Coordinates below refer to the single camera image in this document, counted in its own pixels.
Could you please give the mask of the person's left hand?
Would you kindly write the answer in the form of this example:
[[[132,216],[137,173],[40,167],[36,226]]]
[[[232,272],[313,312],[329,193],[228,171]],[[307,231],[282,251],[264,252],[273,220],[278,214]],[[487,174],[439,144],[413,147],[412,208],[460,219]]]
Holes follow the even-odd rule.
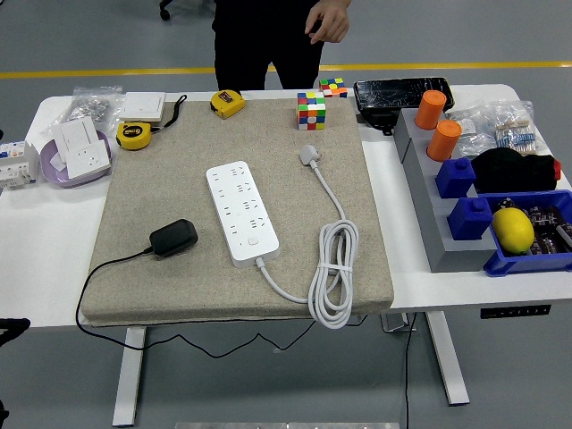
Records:
[[[321,0],[309,11],[305,33],[310,44],[340,43],[349,31],[350,0]]]

